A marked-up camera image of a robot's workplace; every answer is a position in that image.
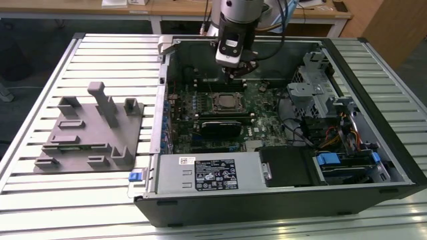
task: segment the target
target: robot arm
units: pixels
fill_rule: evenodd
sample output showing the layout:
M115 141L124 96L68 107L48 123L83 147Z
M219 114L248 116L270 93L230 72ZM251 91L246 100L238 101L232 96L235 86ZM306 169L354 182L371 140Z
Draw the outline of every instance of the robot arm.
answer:
M278 7L282 8L282 0L275 1ZM288 15L288 5L287 1L284 2L286 15ZM216 63L222 65L226 84L235 77L251 73L259 66L256 53L252 52L252 43L262 14L268 8L264 0L218 0L212 2L212 25L218 27L215 59Z

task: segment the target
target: aluminum profile table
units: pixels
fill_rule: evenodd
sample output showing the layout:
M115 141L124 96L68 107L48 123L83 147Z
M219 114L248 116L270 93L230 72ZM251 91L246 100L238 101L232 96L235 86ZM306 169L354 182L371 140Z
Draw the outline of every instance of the aluminum profile table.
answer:
M104 92L116 102L136 97L147 105L136 166L148 165L162 65L158 42L158 35L135 34L87 34L72 39L0 162L2 239L426 239L426 190L355 215L155 228L128 197L128 172L34 174L35 158L60 115L60 97L78 96L82 103L95 103L87 93L87 85L95 79L104 82ZM426 107L368 43L355 39L335 39L334 43L427 171ZM348 94L343 81L335 77Z

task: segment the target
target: metal case frame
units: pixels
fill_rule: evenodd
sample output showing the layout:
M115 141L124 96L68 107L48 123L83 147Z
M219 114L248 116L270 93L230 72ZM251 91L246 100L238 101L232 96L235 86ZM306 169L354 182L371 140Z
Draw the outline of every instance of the metal case frame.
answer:
M186 40L207 41L208 39L194 36L176 37L174 43L178 44ZM271 37L258 37L255 40L268 42L272 39ZM307 41L307 39L290 37L287 41ZM222 193L219 195L198 196L174 196L171 194L159 197L155 193L158 164L151 164L154 175L148 179L150 191L144 195L135 197L134 203L154 226L172 227L348 215L359 213L386 200L404 198L427 187L425 173L400 142L332 41L328 38L310 38L310 41L319 42L335 70L344 79L344 85L348 86L347 88L355 96L354 100L363 109L362 113L372 123L374 131L380 134L387 149L404 170L407 181L395 182L390 185L356 184L346 188L308 187L295 191L270 193Z

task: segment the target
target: floor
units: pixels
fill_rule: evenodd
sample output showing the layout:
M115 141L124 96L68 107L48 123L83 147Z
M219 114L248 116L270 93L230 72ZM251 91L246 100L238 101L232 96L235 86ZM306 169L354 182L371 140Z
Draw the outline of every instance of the floor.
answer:
M32 75L18 82L0 80L15 95L14 102L0 102L0 158L8 149L3 141L12 141L35 104L42 88L62 58L64 50L76 32L84 33L135 33L151 34L151 24L147 21L66 20L64 28L55 20L4 19L14 24L14 29L6 29L0 24L0 35L12 37L31 62ZM186 25L164 22L162 28L166 34L198 34L200 23ZM427 41L423 41L407 61L398 69L398 74L414 93L427 104Z

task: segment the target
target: blue latch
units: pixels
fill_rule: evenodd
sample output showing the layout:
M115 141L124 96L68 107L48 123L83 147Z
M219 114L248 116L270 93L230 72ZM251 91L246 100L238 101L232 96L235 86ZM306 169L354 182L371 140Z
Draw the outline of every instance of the blue latch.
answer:
M336 153L320 153L319 156L315 157L318 160L319 165L324 164L340 164L340 158Z
M128 181L132 182L142 182L143 181L143 173L142 172L131 172L128 174Z
M375 160L375 163L378 163L382 159L380 159L380 155L376 152L371 153L372 159Z

